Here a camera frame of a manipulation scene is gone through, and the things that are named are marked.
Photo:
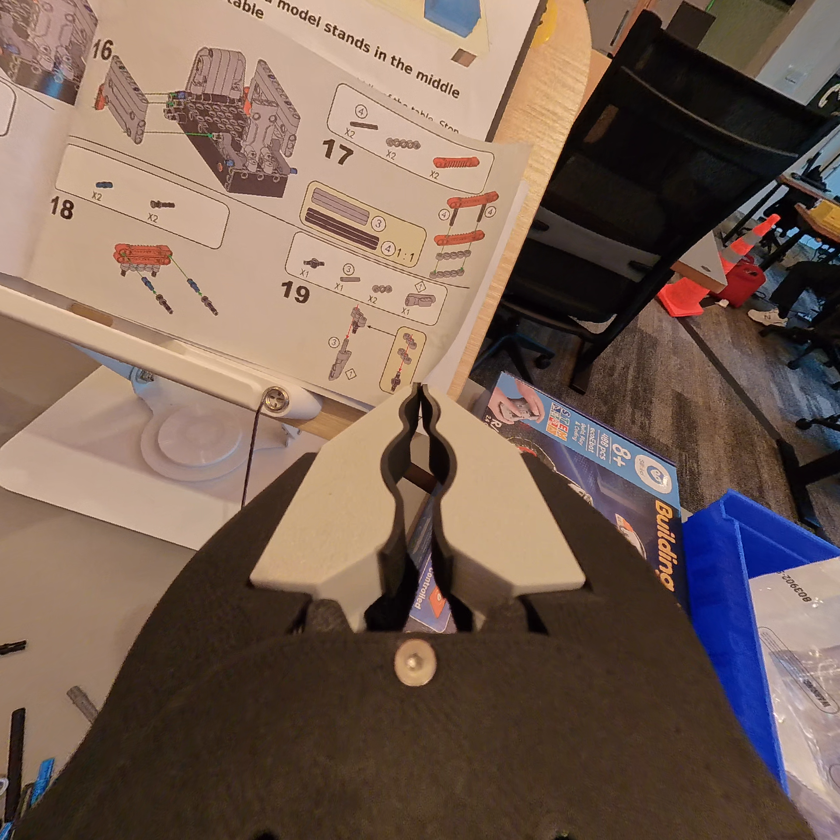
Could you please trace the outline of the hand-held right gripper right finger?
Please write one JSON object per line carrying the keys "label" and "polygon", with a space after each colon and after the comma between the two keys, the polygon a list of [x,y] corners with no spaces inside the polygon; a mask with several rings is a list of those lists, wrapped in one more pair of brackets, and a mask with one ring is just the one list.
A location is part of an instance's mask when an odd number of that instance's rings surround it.
{"label": "hand-held right gripper right finger", "polygon": [[434,500],[433,566],[445,598],[488,616],[520,595],[582,588],[585,574],[522,454],[422,386]]}

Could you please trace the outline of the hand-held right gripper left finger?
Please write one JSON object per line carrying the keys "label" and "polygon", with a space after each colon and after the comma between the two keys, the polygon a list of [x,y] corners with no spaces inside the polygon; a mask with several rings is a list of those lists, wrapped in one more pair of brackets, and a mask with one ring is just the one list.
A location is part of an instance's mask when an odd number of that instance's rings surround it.
{"label": "hand-held right gripper left finger", "polygon": [[339,603],[355,631],[401,630],[417,585],[397,483],[411,465],[414,384],[325,444],[250,575],[257,587]]}

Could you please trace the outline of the robot kit box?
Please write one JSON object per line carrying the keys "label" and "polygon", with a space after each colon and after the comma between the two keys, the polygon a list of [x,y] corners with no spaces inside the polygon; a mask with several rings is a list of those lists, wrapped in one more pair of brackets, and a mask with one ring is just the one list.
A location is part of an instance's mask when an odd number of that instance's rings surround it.
{"label": "robot kit box", "polygon": [[[583,510],[595,512],[630,543],[659,584],[690,614],[676,467],[666,458],[620,435],[531,385],[501,374],[483,424],[515,447],[583,569],[583,549],[572,544]],[[455,623],[455,607],[436,583],[433,566],[433,495],[416,540],[419,584],[409,622],[440,630]],[[585,573],[594,580],[592,573]]]}

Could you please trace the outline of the blue plastic bin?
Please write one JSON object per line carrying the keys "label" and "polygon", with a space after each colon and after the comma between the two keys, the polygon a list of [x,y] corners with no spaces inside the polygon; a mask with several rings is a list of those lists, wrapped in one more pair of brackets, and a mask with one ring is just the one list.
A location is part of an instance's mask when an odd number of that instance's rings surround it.
{"label": "blue plastic bin", "polygon": [[736,718],[788,793],[749,583],[838,548],[735,490],[692,514],[683,535],[691,622]]}

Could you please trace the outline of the orange traffic cone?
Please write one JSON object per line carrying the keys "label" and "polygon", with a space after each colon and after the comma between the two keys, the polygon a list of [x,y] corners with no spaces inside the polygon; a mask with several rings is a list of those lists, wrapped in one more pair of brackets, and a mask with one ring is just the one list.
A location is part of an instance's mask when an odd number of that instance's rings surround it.
{"label": "orange traffic cone", "polygon": [[765,221],[755,225],[745,235],[729,243],[720,252],[721,265],[724,275],[728,275],[735,265],[746,256],[760,240],[771,231],[780,216],[777,213],[769,216]]}
{"label": "orange traffic cone", "polygon": [[681,277],[664,286],[657,294],[658,302],[675,319],[692,318],[703,314],[702,301],[709,290],[695,281]]}

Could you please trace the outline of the instruction booklet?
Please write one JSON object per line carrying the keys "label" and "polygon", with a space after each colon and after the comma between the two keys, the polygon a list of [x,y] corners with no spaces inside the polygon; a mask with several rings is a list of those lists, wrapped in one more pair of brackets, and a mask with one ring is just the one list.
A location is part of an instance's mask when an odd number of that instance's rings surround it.
{"label": "instruction booklet", "polygon": [[354,403],[443,359],[528,156],[229,2],[2,2],[2,277]]}

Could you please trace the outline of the clear plastic bag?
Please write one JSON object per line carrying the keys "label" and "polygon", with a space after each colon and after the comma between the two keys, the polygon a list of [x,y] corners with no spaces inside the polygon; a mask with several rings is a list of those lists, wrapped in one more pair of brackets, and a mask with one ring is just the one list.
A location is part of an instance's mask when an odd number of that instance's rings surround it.
{"label": "clear plastic bag", "polygon": [[750,581],[785,778],[817,838],[839,838],[839,559]]}

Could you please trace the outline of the red canister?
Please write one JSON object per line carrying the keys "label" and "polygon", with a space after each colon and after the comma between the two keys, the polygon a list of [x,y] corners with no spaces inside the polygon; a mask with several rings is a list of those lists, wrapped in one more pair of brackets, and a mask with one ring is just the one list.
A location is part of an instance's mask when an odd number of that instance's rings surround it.
{"label": "red canister", "polygon": [[765,282],[765,275],[750,255],[744,256],[727,273],[728,284],[717,299],[740,308]]}

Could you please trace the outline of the pile of plastic building pieces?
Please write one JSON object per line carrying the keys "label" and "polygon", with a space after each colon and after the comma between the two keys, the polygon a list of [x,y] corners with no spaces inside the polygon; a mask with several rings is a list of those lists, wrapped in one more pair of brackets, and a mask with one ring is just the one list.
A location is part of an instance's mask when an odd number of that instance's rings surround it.
{"label": "pile of plastic building pieces", "polygon": [[[1,644],[1,656],[23,652],[26,647],[27,640],[25,639]],[[99,709],[83,688],[72,686],[66,695],[88,722],[95,721]],[[20,819],[43,798],[53,779],[56,760],[50,758],[39,765],[35,782],[24,785],[25,723],[26,709],[23,707],[15,709],[10,717],[7,768],[5,775],[2,775],[2,796],[4,797],[2,838],[12,836],[13,829]]]}

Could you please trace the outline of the wooden board document stand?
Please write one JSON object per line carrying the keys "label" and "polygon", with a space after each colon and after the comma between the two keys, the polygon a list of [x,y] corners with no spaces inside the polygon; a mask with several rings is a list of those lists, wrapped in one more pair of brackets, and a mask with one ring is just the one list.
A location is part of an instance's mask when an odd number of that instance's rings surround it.
{"label": "wooden board document stand", "polygon": [[[480,393],[469,371],[586,95],[592,51],[585,6],[558,2],[557,10],[557,29],[549,41],[526,54],[497,132],[499,141],[532,146],[517,197],[466,321],[428,376],[433,386],[447,386],[448,395],[467,408]],[[130,385],[154,400],[173,394],[175,407],[236,405],[234,419],[245,422],[245,447],[255,420],[262,434],[273,435],[281,424],[300,429],[286,448],[257,453],[250,497],[367,409],[332,393],[315,396],[286,375],[163,340],[4,276],[3,338],[12,321],[80,348],[101,367],[3,445],[2,499],[6,492],[15,493],[190,550],[199,549],[238,511],[234,493],[243,488],[245,467],[198,482],[155,473],[140,456],[140,420],[151,411],[141,407]]]}

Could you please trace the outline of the black office chair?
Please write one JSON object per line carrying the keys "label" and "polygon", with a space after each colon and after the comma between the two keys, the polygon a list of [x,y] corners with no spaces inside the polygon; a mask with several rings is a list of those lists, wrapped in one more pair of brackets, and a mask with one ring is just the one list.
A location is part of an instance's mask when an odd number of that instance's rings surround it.
{"label": "black office chair", "polygon": [[640,14],[577,116],[476,365],[505,350],[532,383],[526,319],[582,341],[570,386],[672,277],[673,265],[837,125]]}

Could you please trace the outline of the white instruction sheet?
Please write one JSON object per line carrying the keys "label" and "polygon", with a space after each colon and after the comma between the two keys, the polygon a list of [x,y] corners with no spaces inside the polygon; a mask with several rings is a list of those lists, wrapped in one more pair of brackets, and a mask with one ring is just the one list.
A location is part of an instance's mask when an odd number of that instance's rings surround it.
{"label": "white instruction sheet", "polygon": [[539,26],[538,1],[256,1],[231,7],[412,109],[492,141]]}

